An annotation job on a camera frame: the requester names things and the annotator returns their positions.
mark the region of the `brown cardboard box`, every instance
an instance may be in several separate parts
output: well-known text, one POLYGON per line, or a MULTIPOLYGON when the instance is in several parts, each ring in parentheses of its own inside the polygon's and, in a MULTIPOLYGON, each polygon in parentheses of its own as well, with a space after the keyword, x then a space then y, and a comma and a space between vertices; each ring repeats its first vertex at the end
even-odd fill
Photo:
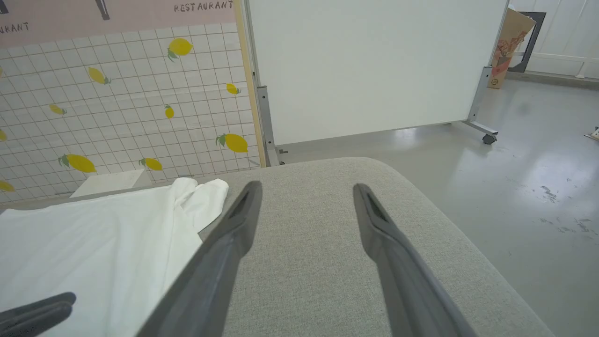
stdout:
POLYGON ((499 34, 499 41, 495 48, 493 61, 491 65, 491 79, 489 79, 488 88, 499 89, 506 77, 507 69, 518 47, 526 34, 534 27, 536 22, 511 8, 507 9, 506 18, 503 20, 503 26, 499 34))

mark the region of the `white cloth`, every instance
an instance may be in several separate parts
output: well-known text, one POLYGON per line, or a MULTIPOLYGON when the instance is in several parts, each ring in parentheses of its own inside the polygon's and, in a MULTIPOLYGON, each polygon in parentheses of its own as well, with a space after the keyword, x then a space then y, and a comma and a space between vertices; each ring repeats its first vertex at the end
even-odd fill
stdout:
POLYGON ((71 316, 44 336, 133 336, 221 212, 216 179, 0 215, 0 311, 66 291, 71 316))

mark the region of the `lemon wallpaper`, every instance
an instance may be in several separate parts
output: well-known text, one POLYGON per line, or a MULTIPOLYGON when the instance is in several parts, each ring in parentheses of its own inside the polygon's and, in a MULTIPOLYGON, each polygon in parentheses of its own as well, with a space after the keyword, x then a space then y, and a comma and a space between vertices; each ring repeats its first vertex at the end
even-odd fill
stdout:
POLYGON ((0 49, 0 203, 259 168, 235 23, 0 49))

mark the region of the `yellow lemon print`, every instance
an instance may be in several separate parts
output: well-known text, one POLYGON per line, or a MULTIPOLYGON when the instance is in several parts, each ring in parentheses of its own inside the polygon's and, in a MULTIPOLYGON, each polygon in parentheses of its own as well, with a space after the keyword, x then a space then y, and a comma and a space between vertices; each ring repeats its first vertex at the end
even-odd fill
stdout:
POLYGON ((176 38, 168 45, 168 59, 171 60, 171 62, 175 62, 173 59, 178 59, 177 55, 187 55, 191 51, 191 48, 193 48, 193 44, 189 43, 188 40, 176 38))
POLYGON ((173 110, 173 108, 171 108, 170 105, 167 104, 164 106, 164 108, 166 109, 166 110, 164 110, 164 115, 167 118, 173 118, 175 116, 175 111, 173 110))
POLYGON ((162 164, 154 158, 144 158, 138 163, 140 163, 140 165, 147 166, 148 169, 153 171, 162 171, 162 164))
POLYGON ((241 92, 241 90, 237 89, 233 83, 227 83, 226 90, 232 93, 233 95, 237 95, 241 92))
POLYGON ((247 152, 247 142, 238 134, 223 134, 220 137, 216 137, 216 143, 220 143, 221 146, 226 144, 233 152, 247 152))
POLYGON ((0 180, 0 189, 6 192, 14 192, 14 187, 6 181, 0 180))
POLYGON ((69 167, 70 164, 74 169, 83 173, 96 172, 96 167, 93 163, 89 159, 79 155, 64 155, 58 158, 58 163, 60 166, 64 165, 66 167, 69 167))
POLYGON ((56 104, 50 104, 49 106, 50 106, 50 110, 52 110, 53 113, 55 113, 57 115, 66 115, 66 110, 61 109, 56 104))
POLYGON ((89 78, 94 80, 95 82, 98 82, 100 84, 109 84, 110 82, 112 82, 111 79, 105 77, 102 74, 102 72, 100 70, 97 70, 96 68, 89 67, 87 69, 87 72, 89 73, 89 78))

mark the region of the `black wheel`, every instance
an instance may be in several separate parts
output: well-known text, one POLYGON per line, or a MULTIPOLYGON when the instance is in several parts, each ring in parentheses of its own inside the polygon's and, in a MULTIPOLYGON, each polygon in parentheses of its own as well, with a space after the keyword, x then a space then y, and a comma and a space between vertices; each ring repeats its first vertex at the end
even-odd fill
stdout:
POLYGON ((485 134, 485 136, 483 137, 483 143, 485 143, 487 145, 491 145, 491 144, 495 143, 496 141, 497 141, 497 137, 492 136, 490 134, 485 134))

